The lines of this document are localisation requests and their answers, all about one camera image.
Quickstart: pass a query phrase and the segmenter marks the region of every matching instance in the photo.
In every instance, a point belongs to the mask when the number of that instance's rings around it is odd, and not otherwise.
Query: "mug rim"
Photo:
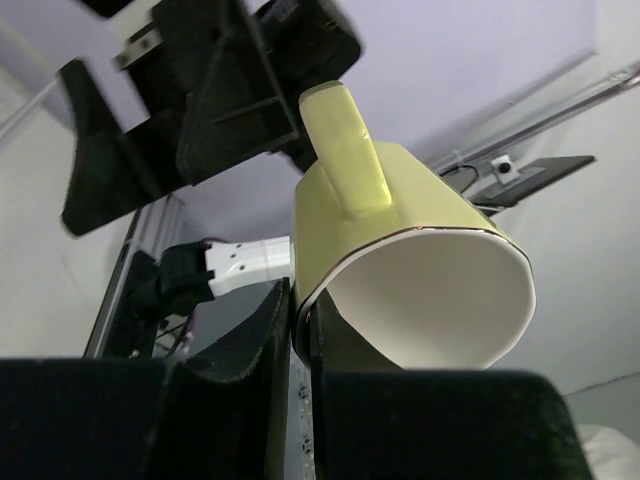
[[[300,302],[300,304],[296,307],[296,314],[294,317],[294,324],[292,327],[292,340],[293,340],[294,349],[298,354],[298,356],[303,361],[307,362],[307,359],[309,358],[309,352],[306,351],[306,346],[308,346],[308,342],[305,342],[304,335],[309,331],[308,328],[306,328],[308,327],[307,325],[308,319],[309,319],[308,314],[313,304],[318,299],[318,296],[320,296],[320,293],[327,288],[327,286],[333,281],[333,279],[340,272],[342,272],[345,268],[347,268],[349,265],[351,265],[354,261],[356,261],[360,257],[363,257],[364,255],[371,253],[374,250],[380,247],[383,247],[385,245],[389,245],[391,243],[395,243],[399,240],[404,240],[407,238],[418,237],[422,235],[433,235],[433,234],[437,235],[437,234],[449,233],[452,231],[462,232],[462,233],[467,233],[470,235],[477,235],[477,236],[488,236],[489,238],[492,239],[492,241],[498,241],[503,244],[506,244],[507,247],[514,254],[514,257],[519,262],[521,262],[523,266],[526,267],[526,270],[529,272],[529,286],[532,293],[532,298],[528,306],[528,315],[527,315],[528,320],[524,323],[524,325],[520,328],[520,330],[514,335],[513,340],[508,345],[505,345],[505,347],[503,347],[500,350],[500,352],[497,352],[496,355],[494,355],[493,360],[491,360],[487,365],[484,365],[480,368],[488,368],[491,365],[493,365],[495,362],[500,360],[502,357],[504,357],[520,341],[520,339],[522,338],[522,335],[524,334],[526,329],[529,327],[529,323],[531,322],[531,319],[533,318],[533,314],[536,309],[536,291],[535,291],[535,285],[533,282],[533,270],[531,267],[531,261],[529,260],[529,257],[524,252],[524,250],[518,247],[515,243],[513,243],[508,238],[505,238],[500,233],[495,232],[493,230],[489,230],[485,228],[429,227],[429,226],[417,226],[417,227],[409,227],[402,230],[397,230],[393,233],[390,233],[389,235],[385,235],[384,237],[378,238],[372,242],[369,242],[361,246],[360,248],[353,250],[348,255],[340,259],[340,261],[338,261],[336,265],[334,265],[333,268],[331,268],[329,272],[327,272],[327,274],[321,280],[320,284],[316,286],[315,289],[313,289],[311,294],[308,295],[307,298],[305,298],[304,301]]]

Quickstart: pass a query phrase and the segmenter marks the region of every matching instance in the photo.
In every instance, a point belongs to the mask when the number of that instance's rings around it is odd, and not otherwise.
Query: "yellow handle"
[[[389,187],[349,89],[331,81],[307,90],[300,97],[300,113],[319,166],[347,214],[389,207]]]

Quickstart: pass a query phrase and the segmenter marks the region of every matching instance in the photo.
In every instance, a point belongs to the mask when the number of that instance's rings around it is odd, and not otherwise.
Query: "mug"
[[[318,160],[295,192],[294,340],[327,289],[342,317],[405,369],[486,368],[535,309],[525,253],[400,145],[372,141],[349,90],[305,92]]]

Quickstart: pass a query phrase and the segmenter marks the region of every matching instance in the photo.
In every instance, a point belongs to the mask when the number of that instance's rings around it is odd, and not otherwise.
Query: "yellow mug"
[[[340,82],[305,92],[300,112],[318,160],[295,194],[295,330],[326,288],[400,367],[485,368],[507,353],[535,309],[524,252],[403,147],[372,141]]]

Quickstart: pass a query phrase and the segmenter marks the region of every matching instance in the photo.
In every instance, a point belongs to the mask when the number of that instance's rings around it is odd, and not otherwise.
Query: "metal pole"
[[[49,82],[42,90],[27,100],[18,110],[13,112],[11,116],[0,125],[0,144],[5,137],[9,135],[22,121],[51,93],[58,85],[58,79],[55,78]]]
[[[503,130],[471,148],[455,151],[435,161],[427,161],[441,173],[455,165],[471,164],[478,167],[483,161],[506,153],[509,147],[538,135],[559,123],[640,85],[640,61],[637,61],[606,79],[581,90],[564,102],[549,109],[540,110],[527,117],[525,126]]]

